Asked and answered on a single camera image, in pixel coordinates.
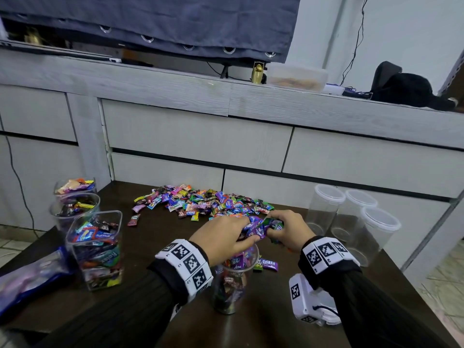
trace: white lid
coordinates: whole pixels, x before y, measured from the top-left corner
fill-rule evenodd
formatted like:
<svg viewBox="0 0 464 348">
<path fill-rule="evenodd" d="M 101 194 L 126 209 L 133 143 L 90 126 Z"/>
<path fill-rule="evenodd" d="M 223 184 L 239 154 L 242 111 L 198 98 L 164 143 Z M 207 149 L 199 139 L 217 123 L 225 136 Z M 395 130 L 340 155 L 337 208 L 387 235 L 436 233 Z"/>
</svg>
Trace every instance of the white lid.
<svg viewBox="0 0 464 348">
<path fill-rule="evenodd" d="M 361 190 L 348 189 L 345 194 L 348 200 L 359 206 L 376 207 L 379 204 L 377 200 Z"/>
<path fill-rule="evenodd" d="M 332 204 L 343 204 L 346 199 L 344 192 L 335 188 L 334 186 L 329 186 L 327 184 L 318 184 L 314 187 L 314 190 L 316 191 L 317 195 Z"/>
<path fill-rule="evenodd" d="M 378 207 L 363 207 L 361 217 L 386 232 L 395 232 L 401 228 L 401 222 L 395 216 Z"/>
</svg>

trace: clear plastic container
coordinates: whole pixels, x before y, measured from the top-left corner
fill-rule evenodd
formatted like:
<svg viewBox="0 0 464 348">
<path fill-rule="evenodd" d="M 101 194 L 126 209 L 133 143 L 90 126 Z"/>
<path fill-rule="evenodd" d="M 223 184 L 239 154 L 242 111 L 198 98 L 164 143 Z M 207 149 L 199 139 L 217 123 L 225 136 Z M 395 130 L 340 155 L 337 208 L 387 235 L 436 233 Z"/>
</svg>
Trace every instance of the clear plastic container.
<svg viewBox="0 0 464 348">
<path fill-rule="evenodd" d="M 323 236 L 346 197 L 340 189 L 326 184 L 316 185 L 314 191 L 305 221 L 317 236 Z"/>
<path fill-rule="evenodd" d="M 237 310 L 240 298 L 243 297 L 248 279 L 253 267 L 259 260 L 259 250 L 256 244 L 244 251 L 246 267 L 231 269 L 224 264 L 214 268 L 212 281 L 212 306 L 221 314 L 233 314 Z"/>
<path fill-rule="evenodd" d="M 59 193 L 59 190 L 63 187 L 66 186 L 66 184 L 70 181 L 77 181 L 77 180 L 85 180 L 85 181 L 93 181 L 93 186 L 90 184 L 89 189 L 84 189 L 84 190 L 76 190 L 76 191 L 66 191 L 65 193 Z M 74 194 L 79 194 L 79 193 L 94 193 L 96 194 L 96 182 L 95 178 L 91 177 L 81 177 L 81 178 L 68 178 L 66 180 L 59 180 L 55 183 L 55 187 L 53 188 L 53 194 L 55 195 L 56 198 L 63 198 L 63 197 L 68 197 Z"/>
<path fill-rule="evenodd" d="M 123 279 L 123 264 L 121 252 L 121 222 L 123 213 L 118 210 L 94 212 L 75 218 L 66 236 L 66 247 L 75 257 L 79 269 L 89 290 L 98 290 L 120 284 Z M 77 237 L 87 235 L 90 238 L 92 230 L 84 230 L 92 225 L 102 225 L 102 222 L 116 224 L 102 231 L 111 233 L 110 237 L 100 238 L 95 234 L 92 239 L 79 241 Z"/>
<path fill-rule="evenodd" d="M 95 206 L 92 209 L 77 215 L 57 216 L 63 209 L 64 205 L 75 203 L 76 198 L 90 198 Z M 49 207 L 50 215 L 53 217 L 58 231 L 63 233 L 63 237 L 65 237 L 67 234 L 76 217 L 81 215 L 88 215 L 98 211 L 100 211 L 100 197 L 93 193 L 73 193 L 67 195 L 66 197 L 57 198 Z"/>
<path fill-rule="evenodd" d="M 363 207 L 346 248 L 361 266 L 369 266 L 391 236 L 401 228 L 401 222 L 378 207 Z"/>
<path fill-rule="evenodd" d="M 379 204 L 369 194 L 357 189 L 348 189 L 345 195 L 347 199 L 339 207 L 330 227 L 332 235 L 342 242 L 347 242 L 350 239 L 356 222 L 361 216 L 361 209 L 363 207 L 376 207 Z"/>
<path fill-rule="evenodd" d="M 288 64 L 267 64 L 267 83 L 321 92 L 327 83 L 328 72 L 321 68 L 296 67 Z"/>
</svg>

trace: metal ring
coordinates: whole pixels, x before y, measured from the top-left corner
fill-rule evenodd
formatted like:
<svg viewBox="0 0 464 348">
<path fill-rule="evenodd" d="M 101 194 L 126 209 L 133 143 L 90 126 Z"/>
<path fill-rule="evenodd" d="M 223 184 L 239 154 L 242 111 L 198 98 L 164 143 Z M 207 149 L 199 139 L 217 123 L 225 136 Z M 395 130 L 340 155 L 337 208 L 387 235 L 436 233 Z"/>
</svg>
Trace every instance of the metal ring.
<svg viewBox="0 0 464 348">
<path fill-rule="evenodd" d="M 100 29 L 103 31 L 103 33 L 111 33 L 111 27 L 105 27 L 101 25 Z"/>
<path fill-rule="evenodd" d="M 226 46 L 224 46 L 224 52 L 228 55 L 232 55 L 234 52 L 235 52 L 235 48 L 229 48 L 229 49 L 232 49 L 230 51 L 226 50 Z"/>
<path fill-rule="evenodd" d="M 148 43 L 152 43 L 153 40 L 154 40 L 154 37 L 152 37 L 152 36 L 150 37 L 150 39 L 148 39 L 148 38 L 145 37 L 144 35 L 140 35 L 140 36 L 142 37 L 143 40 L 145 40 L 145 41 L 148 42 Z"/>
</svg>

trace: wooden table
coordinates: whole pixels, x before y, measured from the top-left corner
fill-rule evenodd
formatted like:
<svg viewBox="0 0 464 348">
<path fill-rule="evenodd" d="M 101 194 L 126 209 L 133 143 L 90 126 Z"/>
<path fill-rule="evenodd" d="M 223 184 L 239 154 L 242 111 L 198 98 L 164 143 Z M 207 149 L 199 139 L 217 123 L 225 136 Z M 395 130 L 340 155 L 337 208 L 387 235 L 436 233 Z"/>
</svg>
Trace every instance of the wooden table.
<svg viewBox="0 0 464 348">
<path fill-rule="evenodd" d="M 123 284 L 110 289 L 89 292 L 80 276 L 70 283 L 48 291 L 27 304 L 3 328 L 49 333 L 61 324 L 123 288 L 130 287 L 137 274 L 145 270 L 159 249 L 176 238 L 188 239 L 207 221 L 178 219 L 175 212 L 164 207 L 145 208 L 136 228 L 126 224 L 133 215 L 133 200 L 151 191 L 151 186 L 126 182 L 111 182 L 99 193 L 101 210 L 123 212 Z M 276 205 L 277 209 L 288 208 Z M 300 208 L 290 208 L 305 212 Z M 0 269 L 4 275 L 31 263 L 61 244 L 56 229 L 52 229 L 34 242 L 20 255 Z M 253 273 L 237 313 L 225 316 L 210 305 L 211 293 L 205 291 L 184 307 L 169 324 L 158 347 L 349 347 L 341 325 L 319 327 L 298 321 L 293 316 L 288 287 L 289 278 L 299 272 L 298 255 L 291 254 L 264 239 L 258 243 L 262 256 L 279 263 L 279 272 Z M 435 331 L 451 347 L 455 340 L 426 305 L 400 270 L 382 251 L 364 274 L 404 305 L 416 317 Z"/>
</svg>

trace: plastic cup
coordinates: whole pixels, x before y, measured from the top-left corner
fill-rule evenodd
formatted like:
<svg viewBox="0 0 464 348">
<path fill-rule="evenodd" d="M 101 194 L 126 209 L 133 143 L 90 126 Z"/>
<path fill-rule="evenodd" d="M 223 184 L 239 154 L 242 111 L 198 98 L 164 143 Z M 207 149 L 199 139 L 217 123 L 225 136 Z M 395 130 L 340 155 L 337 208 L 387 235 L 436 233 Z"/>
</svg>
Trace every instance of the plastic cup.
<svg viewBox="0 0 464 348">
<path fill-rule="evenodd" d="M 338 208 L 346 199 L 345 193 L 334 186 L 318 184 L 311 199 L 310 207 L 305 217 L 306 224 L 317 236 L 326 234 Z"/>
<path fill-rule="evenodd" d="M 94 212 L 77 216 L 69 228 L 66 247 L 75 257 L 89 290 L 112 287 L 120 284 L 123 279 L 122 220 L 123 213 L 118 210 Z M 80 228 L 89 222 L 95 224 L 102 221 L 118 224 L 116 231 L 111 231 L 111 237 L 76 241 Z"/>
<path fill-rule="evenodd" d="M 77 178 L 68 178 L 66 180 L 59 180 L 55 183 L 55 187 L 53 188 L 53 194 L 55 195 L 56 198 L 58 199 L 61 199 L 61 198 L 65 198 L 65 197 L 68 197 L 68 196 L 71 196 L 71 195 L 75 195 L 75 194 L 80 194 L 80 193 L 94 193 L 96 194 L 96 182 L 95 182 L 95 178 L 94 177 L 81 177 L 83 178 L 84 180 L 86 181 L 94 181 L 94 186 L 93 188 L 90 188 L 90 189 L 85 189 L 85 190 L 80 190 L 80 191 L 74 191 L 74 192 L 69 192 L 69 193 L 65 193 L 65 194 L 59 194 L 57 193 L 57 190 L 59 188 L 61 188 L 62 186 L 64 186 L 69 180 L 76 180 Z"/>
<path fill-rule="evenodd" d="M 361 217 L 361 209 L 363 207 L 376 207 L 379 204 L 369 194 L 357 189 L 348 189 L 345 195 L 347 198 L 339 207 L 330 227 L 332 235 L 342 242 L 350 240 L 356 223 Z"/>
<path fill-rule="evenodd" d="M 71 204 L 73 200 L 75 200 L 77 197 L 90 198 L 91 200 L 93 200 L 95 206 L 92 209 L 89 209 L 88 211 L 83 212 L 78 215 L 57 216 L 57 214 L 61 212 L 63 205 Z M 89 215 L 91 213 L 98 212 L 98 211 L 100 211 L 100 197 L 93 193 L 76 193 L 72 195 L 67 195 L 66 197 L 57 198 L 49 207 L 50 215 L 53 217 L 53 220 L 55 221 L 55 225 L 58 228 L 58 231 L 63 233 L 63 237 L 66 236 L 69 228 L 73 224 L 73 221 L 76 217 L 81 216 L 81 215 Z"/>
<path fill-rule="evenodd" d="M 401 222 L 390 213 L 378 207 L 363 207 L 345 247 L 361 266 L 367 267 L 400 228 Z"/>
<path fill-rule="evenodd" d="M 253 267 L 259 260 L 259 250 L 256 244 L 244 251 L 247 267 L 231 269 L 224 264 L 214 268 L 216 275 L 212 281 L 212 306 L 221 314 L 233 314 L 237 310 L 239 300 L 245 293 L 248 279 L 253 273 Z"/>
</svg>

